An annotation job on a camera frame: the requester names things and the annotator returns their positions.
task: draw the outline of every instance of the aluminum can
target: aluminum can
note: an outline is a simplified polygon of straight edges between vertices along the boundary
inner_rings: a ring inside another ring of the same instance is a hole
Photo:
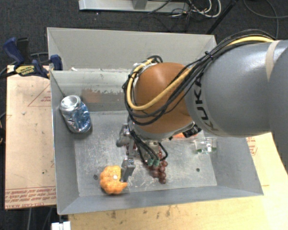
[[[91,128],[90,113],[79,96],[66,96],[60,103],[60,111],[71,132],[82,134]]]

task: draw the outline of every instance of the blue clamp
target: blue clamp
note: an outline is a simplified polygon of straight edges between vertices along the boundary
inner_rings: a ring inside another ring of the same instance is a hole
[[[58,55],[52,55],[50,56],[50,61],[52,62],[54,66],[54,70],[62,71],[63,70],[63,64],[61,61],[61,58]]]
[[[16,38],[12,37],[3,45],[4,51],[7,55],[16,61],[14,71],[20,76],[38,76],[42,78],[49,78],[49,71],[43,68],[36,59],[33,59],[30,64],[25,64],[25,59],[17,48]],[[50,58],[55,70],[63,70],[61,59],[58,55],[53,55]]]

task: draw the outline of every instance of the black carpet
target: black carpet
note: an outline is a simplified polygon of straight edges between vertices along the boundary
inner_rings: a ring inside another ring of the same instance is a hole
[[[232,0],[221,0],[225,8]],[[268,0],[278,16],[288,15],[288,0]],[[256,12],[274,16],[275,12],[265,0],[246,0]],[[158,13],[147,16],[141,12],[79,11],[78,0],[0,0],[0,71],[13,62],[2,49],[10,37],[28,37],[31,53],[47,51],[47,27],[88,28],[124,31],[174,32],[205,34],[215,19],[200,16],[170,18]],[[278,39],[288,39],[288,18],[267,19],[250,12],[240,0],[214,30],[217,42],[246,29],[262,29]],[[0,80],[0,114],[6,107],[6,80]],[[6,211],[4,200],[5,147],[0,147],[0,225],[7,230],[26,229],[29,209]],[[42,229],[49,213],[48,207],[35,208],[31,212],[30,229]],[[58,220],[55,209],[50,221]]]

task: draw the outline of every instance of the yellow cable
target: yellow cable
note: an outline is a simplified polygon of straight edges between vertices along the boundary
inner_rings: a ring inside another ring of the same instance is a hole
[[[265,43],[271,43],[274,40],[270,39],[270,38],[262,37],[262,36],[250,36],[250,37],[237,39],[236,41],[231,42],[227,46],[232,45],[232,44],[237,44],[237,43],[243,43],[243,42],[247,42],[247,41],[261,41],[261,42],[265,42]]]
[[[262,36],[250,36],[250,37],[245,37],[245,38],[241,38],[241,39],[237,39],[236,41],[231,42],[230,44],[226,45],[232,45],[232,44],[237,44],[237,43],[241,43],[241,42],[247,42],[247,41],[260,41],[260,42],[266,42],[266,43],[270,43],[273,42],[273,39],[269,39],[266,37],[262,37]],[[139,65],[132,74],[132,77],[129,79],[128,85],[127,85],[127,103],[129,105],[130,108],[132,108],[135,111],[142,111],[145,110],[151,106],[153,106],[154,104],[156,104],[158,101],[160,101],[169,91],[171,91],[176,84],[178,84],[178,82],[183,81],[185,79],[185,77],[188,75],[188,73],[190,72],[190,70],[193,68],[189,68],[186,69],[186,71],[181,74],[175,81],[173,81],[167,88],[165,88],[159,95],[157,95],[154,99],[152,99],[150,102],[141,105],[141,106],[136,106],[132,103],[131,100],[131,89],[132,89],[132,84],[133,84],[133,79],[137,76],[138,71],[140,69],[142,69],[143,67],[145,67],[146,65],[148,65],[149,63],[151,63],[152,59],[147,60],[147,62],[142,63],[141,65]]]

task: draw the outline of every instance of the gray metal bin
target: gray metal bin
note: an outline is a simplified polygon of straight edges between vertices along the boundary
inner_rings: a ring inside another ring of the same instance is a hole
[[[49,55],[60,55],[64,68],[50,78],[59,214],[262,195],[244,138],[217,137],[212,154],[196,153],[194,138],[164,141],[166,184],[149,176],[136,159],[120,195],[107,195],[99,185],[103,169],[121,165],[126,151],[116,147],[116,139],[127,121],[121,86],[132,65],[156,54],[187,64],[215,45],[210,35],[48,28]],[[91,98],[94,93],[98,100]],[[71,133],[60,114],[61,100],[72,94],[81,96],[90,111],[92,129],[86,134]]]

